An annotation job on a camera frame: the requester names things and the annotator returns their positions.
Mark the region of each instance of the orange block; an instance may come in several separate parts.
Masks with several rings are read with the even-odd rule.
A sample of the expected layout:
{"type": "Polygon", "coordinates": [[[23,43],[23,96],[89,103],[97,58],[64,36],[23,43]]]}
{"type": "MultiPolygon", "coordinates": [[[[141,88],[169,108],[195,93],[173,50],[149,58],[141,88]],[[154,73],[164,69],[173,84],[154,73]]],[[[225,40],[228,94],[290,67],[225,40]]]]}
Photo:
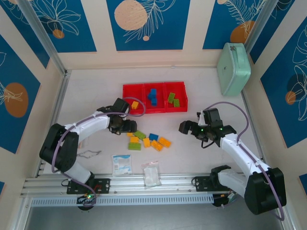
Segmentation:
{"type": "Polygon", "coordinates": [[[152,147],[157,151],[161,151],[163,149],[163,146],[156,140],[152,141],[152,147]]]}
{"type": "Polygon", "coordinates": [[[130,137],[130,142],[138,143],[139,142],[139,138],[138,137],[130,137]]]}
{"type": "Polygon", "coordinates": [[[144,142],[145,148],[149,148],[150,147],[150,140],[149,140],[149,138],[144,138],[143,142],[144,142]]]}
{"type": "Polygon", "coordinates": [[[169,140],[166,140],[165,138],[160,138],[159,143],[167,148],[171,146],[171,142],[169,140]]]}

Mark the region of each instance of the small plastic packet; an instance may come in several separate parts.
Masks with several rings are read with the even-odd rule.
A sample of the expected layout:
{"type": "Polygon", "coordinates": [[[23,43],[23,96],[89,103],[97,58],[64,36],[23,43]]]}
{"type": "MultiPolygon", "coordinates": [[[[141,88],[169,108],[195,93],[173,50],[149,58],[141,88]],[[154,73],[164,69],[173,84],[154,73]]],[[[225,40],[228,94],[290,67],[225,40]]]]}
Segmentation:
{"type": "Polygon", "coordinates": [[[142,164],[142,169],[144,174],[145,187],[161,185],[158,161],[142,164]]]}
{"type": "Polygon", "coordinates": [[[131,175],[131,155],[113,155],[113,176],[131,175]]]}

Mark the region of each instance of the yellow block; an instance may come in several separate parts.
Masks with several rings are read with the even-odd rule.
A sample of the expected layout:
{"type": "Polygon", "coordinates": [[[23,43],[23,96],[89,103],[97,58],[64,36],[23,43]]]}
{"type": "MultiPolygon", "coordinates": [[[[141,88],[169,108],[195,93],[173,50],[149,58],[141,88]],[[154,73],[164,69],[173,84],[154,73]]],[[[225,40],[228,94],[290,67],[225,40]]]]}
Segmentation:
{"type": "Polygon", "coordinates": [[[166,140],[165,138],[160,138],[159,143],[167,148],[171,146],[171,142],[169,140],[166,140]]]}
{"type": "Polygon", "coordinates": [[[143,142],[144,142],[145,148],[149,148],[150,147],[150,140],[149,140],[149,138],[144,138],[143,142]]]}
{"type": "Polygon", "coordinates": [[[132,109],[137,109],[138,106],[139,106],[139,103],[136,102],[136,101],[134,101],[134,102],[132,103],[132,105],[131,105],[131,108],[132,108],[132,109]]]}
{"type": "Polygon", "coordinates": [[[138,137],[130,137],[130,142],[138,143],[139,142],[139,138],[138,137]]]}
{"type": "Polygon", "coordinates": [[[157,151],[161,151],[163,149],[163,146],[156,140],[152,141],[152,147],[157,151]]]}

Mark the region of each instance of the white wall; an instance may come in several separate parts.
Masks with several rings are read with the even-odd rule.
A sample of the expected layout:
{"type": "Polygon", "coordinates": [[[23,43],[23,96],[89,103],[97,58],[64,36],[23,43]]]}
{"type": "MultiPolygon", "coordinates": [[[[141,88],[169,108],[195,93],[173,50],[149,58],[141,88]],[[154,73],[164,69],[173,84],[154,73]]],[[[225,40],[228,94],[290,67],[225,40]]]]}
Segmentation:
{"type": "Polygon", "coordinates": [[[5,182],[0,197],[0,229],[4,230],[15,215],[12,211],[25,178],[34,176],[62,77],[52,61],[47,69],[42,66],[1,7],[0,22],[0,34],[41,83],[17,153],[0,148],[0,181],[5,182]]]}
{"type": "Polygon", "coordinates": [[[264,154],[272,167],[279,167],[285,178],[288,208],[294,212],[298,229],[307,226],[307,196],[299,181],[299,176],[307,170],[307,139],[286,148],[260,78],[274,61],[284,45],[307,16],[307,1],[295,0],[293,6],[276,30],[256,64],[252,76],[245,87],[248,104],[264,154]]]}
{"type": "Polygon", "coordinates": [[[117,52],[106,0],[82,0],[97,52],[59,56],[68,69],[216,66],[220,50],[202,50],[215,1],[191,0],[183,50],[117,52]]]}

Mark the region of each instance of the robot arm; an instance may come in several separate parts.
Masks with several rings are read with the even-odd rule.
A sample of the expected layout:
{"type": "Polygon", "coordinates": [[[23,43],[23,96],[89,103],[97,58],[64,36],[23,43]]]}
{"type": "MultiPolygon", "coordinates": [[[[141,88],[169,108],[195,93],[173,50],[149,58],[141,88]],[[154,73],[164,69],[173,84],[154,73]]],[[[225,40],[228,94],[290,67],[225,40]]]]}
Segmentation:
{"type": "Polygon", "coordinates": [[[194,135],[202,142],[211,140],[218,147],[225,150],[241,168],[243,175],[236,173],[229,166],[224,165],[212,169],[210,178],[206,181],[208,187],[225,186],[241,195],[249,210],[260,214],[278,207],[277,201],[270,189],[260,167],[268,174],[282,206],[286,205],[286,195],[283,173],[278,169],[271,169],[258,159],[241,140],[231,126],[224,126],[216,108],[202,110],[197,113],[199,122],[184,121],[179,131],[183,134],[194,135]]]}
{"type": "Polygon", "coordinates": [[[91,116],[80,122],[65,126],[54,124],[50,128],[39,153],[40,158],[49,164],[52,164],[55,149],[60,138],[69,128],[74,127],[70,132],[68,132],[63,140],[57,154],[55,167],[72,179],[91,186],[91,182],[94,180],[94,174],[82,167],[76,161],[78,145],[93,133],[106,128],[108,128],[111,133],[117,135],[120,135],[123,132],[136,132],[136,122],[126,120],[126,116],[122,115],[122,113],[128,112],[129,104],[118,98],[113,106],[101,107],[91,116]]]}

